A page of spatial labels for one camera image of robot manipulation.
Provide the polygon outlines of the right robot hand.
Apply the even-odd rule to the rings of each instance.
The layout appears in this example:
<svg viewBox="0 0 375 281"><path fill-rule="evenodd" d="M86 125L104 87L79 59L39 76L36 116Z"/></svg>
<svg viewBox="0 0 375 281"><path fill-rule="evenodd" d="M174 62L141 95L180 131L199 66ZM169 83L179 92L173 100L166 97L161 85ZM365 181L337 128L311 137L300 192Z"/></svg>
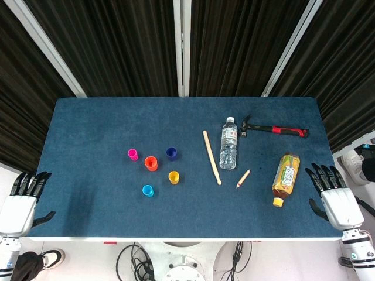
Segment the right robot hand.
<svg viewBox="0 0 375 281"><path fill-rule="evenodd" d="M339 231L358 229L364 222L352 190L346 185L340 171L334 166L317 165L305 168L322 202L323 209L312 198L309 205L318 217L330 222Z"/></svg>

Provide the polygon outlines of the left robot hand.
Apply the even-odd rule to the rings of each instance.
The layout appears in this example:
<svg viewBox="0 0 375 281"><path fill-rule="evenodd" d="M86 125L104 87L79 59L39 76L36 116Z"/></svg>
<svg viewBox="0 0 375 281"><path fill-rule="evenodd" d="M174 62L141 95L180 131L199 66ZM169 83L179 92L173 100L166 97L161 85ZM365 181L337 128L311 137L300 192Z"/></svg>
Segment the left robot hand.
<svg viewBox="0 0 375 281"><path fill-rule="evenodd" d="M15 179L1 209L2 237L25 237L32 228L55 216L56 212L50 211L44 217L35 218L36 207L51 175L48 172L22 172Z"/></svg>

